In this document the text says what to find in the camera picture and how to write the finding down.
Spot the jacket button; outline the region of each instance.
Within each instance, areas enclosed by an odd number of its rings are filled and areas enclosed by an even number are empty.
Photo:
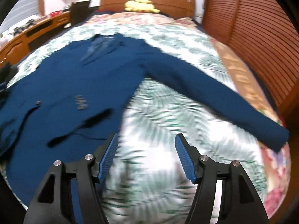
[[[81,104],[81,105],[78,106],[77,109],[79,109],[79,110],[84,110],[84,109],[87,108],[87,106],[88,106],[87,104]]]
[[[86,103],[86,100],[77,100],[76,101],[76,104],[78,104],[78,105],[81,105],[81,104],[84,104],[84,103]]]

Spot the black object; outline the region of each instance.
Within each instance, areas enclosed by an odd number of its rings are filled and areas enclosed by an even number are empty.
[[[8,83],[18,72],[16,65],[7,62],[4,67],[0,68],[0,84]]]
[[[83,22],[89,15],[89,1],[73,2],[70,9],[70,20],[72,26]]]
[[[210,223],[216,181],[220,179],[223,180],[222,198],[216,224],[269,224],[263,203],[240,162],[215,162],[206,155],[200,155],[183,134],[177,137],[175,147],[186,176],[195,175],[194,184],[198,184],[185,224]]]
[[[100,183],[100,163],[106,157],[114,136],[115,133],[111,133],[93,155],[88,154],[80,161],[67,164],[55,161],[30,202],[23,224],[75,224],[71,179],[77,179],[84,223],[109,224],[95,183]]]
[[[26,210],[15,198],[13,192],[7,186],[2,174],[0,173],[0,223],[1,224],[22,224]]]
[[[20,33],[22,33],[24,31],[24,28],[23,27],[16,27],[14,30],[13,30],[13,35],[16,36],[16,35],[19,35]]]
[[[206,32],[205,32],[205,30],[204,30],[202,24],[200,24],[199,22],[197,22],[195,19],[192,19],[192,21],[196,24],[196,28],[197,28],[199,31],[201,31],[201,32],[203,32],[203,33],[206,34]]]
[[[27,21],[27,23],[22,28],[23,28],[23,30],[26,30],[26,29],[30,28],[31,26],[33,26],[35,24],[36,24],[35,20],[30,19],[30,20]]]
[[[77,179],[80,207],[85,224],[109,224],[95,188],[99,165],[114,133],[99,146],[92,159],[64,164],[55,161],[44,176],[25,215],[23,224],[75,224],[72,210],[70,180]],[[216,193],[216,181],[223,180],[222,200],[217,224],[268,224],[263,203],[238,161],[231,164],[214,162],[189,146],[178,135],[192,162],[198,184],[185,224],[209,224]]]
[[[62,12],[65,13],[65,12],[69,11],[70,9],[71,9],[70,6],[65,6],[65,7],[63,8]]]

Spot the blue jacket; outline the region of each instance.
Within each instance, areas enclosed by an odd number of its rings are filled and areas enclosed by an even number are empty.
[[[76,161],[119,131],[125,106],[145,77],[207,105],[275,151],[288,140],[286,129],[237,93],[143,40],[115,34],[76,41],[0,101],[0,155],[13,146],[7,178],[25,204],[55,160]],[[78,109],[76,96],[87,107]]]

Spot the bed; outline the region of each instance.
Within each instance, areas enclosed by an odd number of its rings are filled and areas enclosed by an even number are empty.
[[[38,48],[19,64],[19,72],[8,86],[34,72],[43,59],[72,41],[118,32],[144,39],[162,52],[192,64],[282,124],[246,64],[226,45],[196,28],[191,19],[194,0],[151,0],[168,17],[122,13],[126,1],[101,0],[99,11],[113,13],[94,13],[84,23]],[[288,144],[276,154],[200,103],[147,78],[123,115],[119,148],[106,180],[103,206],[110,223],[185,222],[196,186],[186,179],[176,154],[173,139],[177,133],[183,133],[201,154],[215,161],[230,163],[238,159],[268,217],[275,213],[290,180]],[[1,170],[5,176],[5,163]],[[217,222],[221,192],[218,181],[211,223]]]

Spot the wooden louvered door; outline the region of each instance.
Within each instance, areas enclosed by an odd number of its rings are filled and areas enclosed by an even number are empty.
[[[203,26],[252,67],[285,111],[299,78],[299,35],[277,2],[209,0]]]

